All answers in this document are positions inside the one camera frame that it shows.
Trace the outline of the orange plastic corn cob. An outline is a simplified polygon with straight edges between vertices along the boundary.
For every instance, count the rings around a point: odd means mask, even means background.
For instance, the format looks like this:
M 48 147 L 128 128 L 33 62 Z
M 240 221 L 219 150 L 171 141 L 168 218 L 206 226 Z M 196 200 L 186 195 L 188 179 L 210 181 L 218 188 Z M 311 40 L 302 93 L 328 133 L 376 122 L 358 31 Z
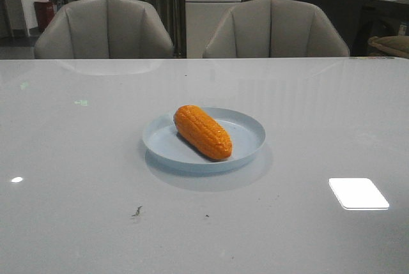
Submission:
M 216 120 L 196 105 L 184 105 L 174 114 L 178 133 L 201 154 L 212 160 L 231 156 L 233 143 L 230 135 Z

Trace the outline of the light blue round plate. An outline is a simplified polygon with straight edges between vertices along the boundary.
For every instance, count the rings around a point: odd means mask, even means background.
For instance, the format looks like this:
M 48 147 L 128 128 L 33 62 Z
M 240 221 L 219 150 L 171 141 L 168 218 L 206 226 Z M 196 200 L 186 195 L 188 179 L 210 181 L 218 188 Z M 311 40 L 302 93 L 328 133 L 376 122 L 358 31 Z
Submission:
M 265 143 L 263 125 L 241 112 L 184 105 L 151 121 L 143 132 L 150 155 L 183 172 L 218 173 L 251 162 Z

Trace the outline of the red trash bin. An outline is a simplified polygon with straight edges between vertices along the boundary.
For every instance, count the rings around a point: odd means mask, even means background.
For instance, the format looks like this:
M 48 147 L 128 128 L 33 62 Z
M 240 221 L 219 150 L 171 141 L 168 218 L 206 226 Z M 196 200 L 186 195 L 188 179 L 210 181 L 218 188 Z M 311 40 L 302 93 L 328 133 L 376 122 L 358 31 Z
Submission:
M 54 5 L 51 1 L 35 1 L 34 8 L 38 23 L 38 30 L 42 32 L 54 17 Z

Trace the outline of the dark side table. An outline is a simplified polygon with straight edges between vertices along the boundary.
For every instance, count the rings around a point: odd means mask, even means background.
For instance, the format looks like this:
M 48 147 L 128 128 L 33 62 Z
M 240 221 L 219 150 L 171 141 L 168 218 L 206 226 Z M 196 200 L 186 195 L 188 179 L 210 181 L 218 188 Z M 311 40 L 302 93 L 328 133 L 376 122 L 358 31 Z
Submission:
M 368 55 L 370 37 L 408 36 L 408 0 L 367 0 L 361 8 L 352 56 Z

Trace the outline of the tan cushion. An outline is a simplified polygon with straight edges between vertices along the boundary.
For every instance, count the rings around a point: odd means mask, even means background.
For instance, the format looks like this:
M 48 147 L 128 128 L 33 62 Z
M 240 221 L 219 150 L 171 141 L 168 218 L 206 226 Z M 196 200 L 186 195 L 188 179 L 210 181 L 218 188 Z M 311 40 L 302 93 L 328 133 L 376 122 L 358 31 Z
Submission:
M 393 56 L 408 59 L 409 36 L 373 36 L 368 39 L 371 54 L 374 56 Z

